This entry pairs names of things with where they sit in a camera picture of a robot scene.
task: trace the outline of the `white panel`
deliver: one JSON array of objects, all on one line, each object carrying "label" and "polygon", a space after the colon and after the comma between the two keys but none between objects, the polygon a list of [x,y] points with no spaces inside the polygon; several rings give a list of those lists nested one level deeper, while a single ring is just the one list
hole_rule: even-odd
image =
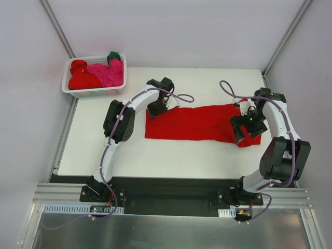
[{"label": "white panel", "polygon": [[77,57],[263,70],[303,0],[50,0]]},{"label": "white panel", "polygon": [[284,93],[288,113],[311,152],[300,180],[310,190],[327,248],[332,248],[332,1],[314,1],[268,75],[268,85]]},{"label": "white panel", "polygon": [[38,1],[0,9],[0,247],[17,248],[70,101],[61,92],[68,57]]},{"label": "white panel", "polygon": [[[221,79],[228,80],[238,95],[254,94],[264,86],[259,70],[130,67],[122,96],[79,99],[58,174],[92,175],[104,150],[103,123],[110,102],[130,98],[148,80],[163,77],[173,80],[176,94],[195,97],[193,103],[180,101],[182,107],[232,103],[219,86]],[[248,148],[217,141],[145,139],[145,117],[144,111],[136,114],[134,132],[117,156],[113,176],[240,178],[258,169],[271,141],[269,132],[262,135],[261,145]]]}]

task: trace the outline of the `green cloth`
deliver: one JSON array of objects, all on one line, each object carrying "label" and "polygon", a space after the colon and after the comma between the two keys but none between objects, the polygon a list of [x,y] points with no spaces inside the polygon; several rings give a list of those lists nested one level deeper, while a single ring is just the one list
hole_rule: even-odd
[{"label": "green cloth", "polygon": [[118,59],[119,61],[121,61],[121,57],[119,55],[119,53],[117,52],[111,52],[108,56],[107,56],[107,64],[109,65],[109,61],[112,59]]}]

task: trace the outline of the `metal sheet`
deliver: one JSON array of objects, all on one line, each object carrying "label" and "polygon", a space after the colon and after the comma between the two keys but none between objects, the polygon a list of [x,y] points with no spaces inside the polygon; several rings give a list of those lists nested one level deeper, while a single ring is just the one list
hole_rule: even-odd
[{"label": "metal sheet", "polygon": [[[44,222],[54,227],[75,217],[47,214]],[[209,217],[83,218],[55,231],[39,227],[33,248],[310,248],[300,217],[295,210],[268,210],[249,225],[239,225],[232,218]]]}]

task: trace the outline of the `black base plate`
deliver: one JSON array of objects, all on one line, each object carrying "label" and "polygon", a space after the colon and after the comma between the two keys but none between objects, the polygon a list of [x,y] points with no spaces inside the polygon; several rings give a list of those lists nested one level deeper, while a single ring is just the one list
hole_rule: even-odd
[{"label": "black base plate", "polygon": [[[231,188],[236,181],[113,177],[110,184],[125,214],[216,217],[218,209],[229,208],[230,201],[222,197],[232,195]],[[87,186],[82,188],[83,192],[84,195],[80,196],[82,202],[104,204],[109,201],[109,197],[100,198]],[[254,200],[254,205],[262,204],[262,199]]]}]

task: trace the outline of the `red garment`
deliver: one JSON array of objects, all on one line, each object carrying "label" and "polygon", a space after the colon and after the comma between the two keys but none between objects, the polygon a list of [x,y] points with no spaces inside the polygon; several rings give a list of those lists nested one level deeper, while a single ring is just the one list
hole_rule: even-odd
[{"label": "red garment", "polygon": [[88,66],[88,72],[97,76],[103,87],[119,87],[123,85],[123,61],[112,59],[109,66],[93,64]]},{"label": "red garment", "polygon": [[80,90],[103,87],[97,76],[88,72],[87,67],[88,64],[85,61],[76,60],[72,62],[71,73],[73,77],[69,81],[69,89]]},{"label": "red garment", "polygon": [[[240,114],[233,104],[197,108],[175,108],[151,119],[146,112],[145,138],[169,140],[217,140],[235,143],[230,118]],[[260,144],[261,136],[252,139],[241,127],[245,139],[239,147]]]}]

